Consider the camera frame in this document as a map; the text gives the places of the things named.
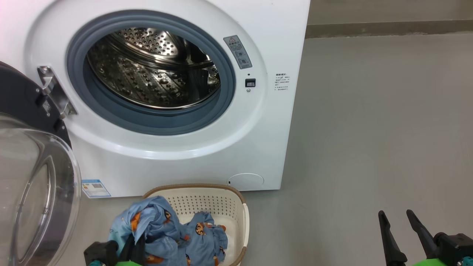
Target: washer door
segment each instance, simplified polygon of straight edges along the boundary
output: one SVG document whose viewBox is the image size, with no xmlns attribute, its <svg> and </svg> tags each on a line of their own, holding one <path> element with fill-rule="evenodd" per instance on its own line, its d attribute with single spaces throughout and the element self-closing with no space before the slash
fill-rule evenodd
<svg viewBox="0 0 473 266">
<path fill-rule="evenodd" d="M 79 211 L 79 167 L 49 96 L 1 62 L 0 80 L 1 264 L 54 265 Z"/>
</svg>

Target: warning label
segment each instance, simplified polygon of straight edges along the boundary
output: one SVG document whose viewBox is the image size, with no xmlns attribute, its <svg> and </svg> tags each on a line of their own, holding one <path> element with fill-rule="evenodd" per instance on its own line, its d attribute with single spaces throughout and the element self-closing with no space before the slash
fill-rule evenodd
<svg viewBox="0 0 473 266">
<path fill-rule="evenodd" d="M 250 68 L 253 66 L 250 57 L 246 53 L 246 50 L 237 35 L 225 37 L 223 40 L 232 51 L 240 69 Z"/>
<path fill-rule="evenodd" d="M 274 80 L 274 90 L 288 90 L 290 76 L 286 73 L 277 73 Z"/>
</svg>

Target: white plastic basket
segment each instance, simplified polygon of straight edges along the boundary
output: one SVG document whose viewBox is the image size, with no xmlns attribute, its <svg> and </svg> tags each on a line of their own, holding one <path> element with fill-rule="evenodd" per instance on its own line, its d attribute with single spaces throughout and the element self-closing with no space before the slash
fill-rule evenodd
<svg viewBox="0 0 473 266">
<path fill-rule="evenodd" d="M 226 227 L 228 248 L 220 266 L 237 266 L 246 252 L 250 235 L 250 216 L 241 193 L 230 187 L 207 184 L 160 186 L 143 198 L 163 196 L 181 223 L 190 222 L 195 213 L 210 212 L 215 224 Z"/>
</svg>

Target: washer door frame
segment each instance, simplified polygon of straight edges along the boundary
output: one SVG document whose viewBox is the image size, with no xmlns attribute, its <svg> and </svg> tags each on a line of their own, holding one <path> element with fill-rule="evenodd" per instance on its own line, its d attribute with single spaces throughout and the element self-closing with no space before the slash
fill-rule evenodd
<svg viewBox="0 0 473 266">
<path fill-rule="evenodd" d="M 151 27 L 187 39 L 212 58 L 221 85 L 206 101 L 181 110 L 158 110 L 133 104 L 111 92 L 98 80 L 87 52 L 101 38 L 129 27 Z M 178 135 L 197 131 L 217 120 L 235 94 L 235 71 L 227 53 L 204 30 L 170 14 L 150 10 L 123 10 L 98 17 L 74 36 L 67 53 L 71 83 L 81 99 L 99 116 L 125 129 L 152 135 Z"/>
</svg>

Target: door hinge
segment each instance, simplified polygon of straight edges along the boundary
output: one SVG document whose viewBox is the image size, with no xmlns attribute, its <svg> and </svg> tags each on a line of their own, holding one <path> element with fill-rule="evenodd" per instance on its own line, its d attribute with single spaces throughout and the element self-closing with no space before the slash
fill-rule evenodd
<svg viewBox="0 0 473 266">
<path fill-rule="evenodd" d="M 76 109 L 69 101 L 69 98 L 64 92 L 61 84 L 58 82 L 51 67 L 38 67 L 38 74 L 43 83 L 43 94 L 49 96 L 54 105 L 56 105 L 60 113 L 60 119 L 64 119 L 68 115 L 77 115 Z"/>
</svg>

